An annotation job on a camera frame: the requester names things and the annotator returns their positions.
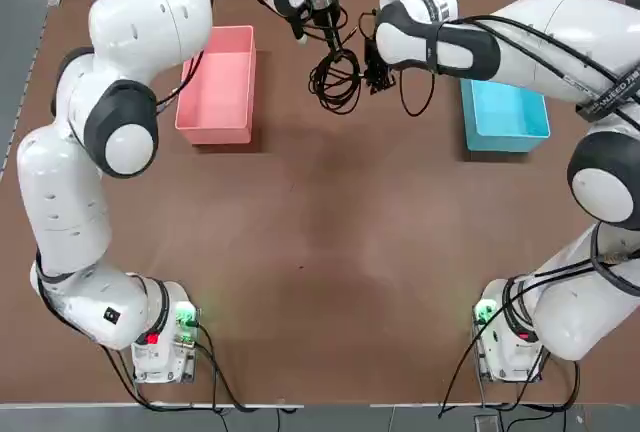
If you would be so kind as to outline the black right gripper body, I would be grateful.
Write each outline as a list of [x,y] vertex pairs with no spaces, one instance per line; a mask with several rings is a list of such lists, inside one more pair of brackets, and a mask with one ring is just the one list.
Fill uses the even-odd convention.
[[391,73],[389,65],[382,59],[373,38],[364,39],[365,77],[386,77]]

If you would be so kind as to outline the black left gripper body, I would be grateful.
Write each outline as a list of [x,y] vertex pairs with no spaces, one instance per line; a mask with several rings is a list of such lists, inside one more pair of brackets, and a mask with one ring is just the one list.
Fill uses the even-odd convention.
[[322,32],[340,29],[342,9],[338,1],[333,1],[324,8],[311,12],[312,27]]

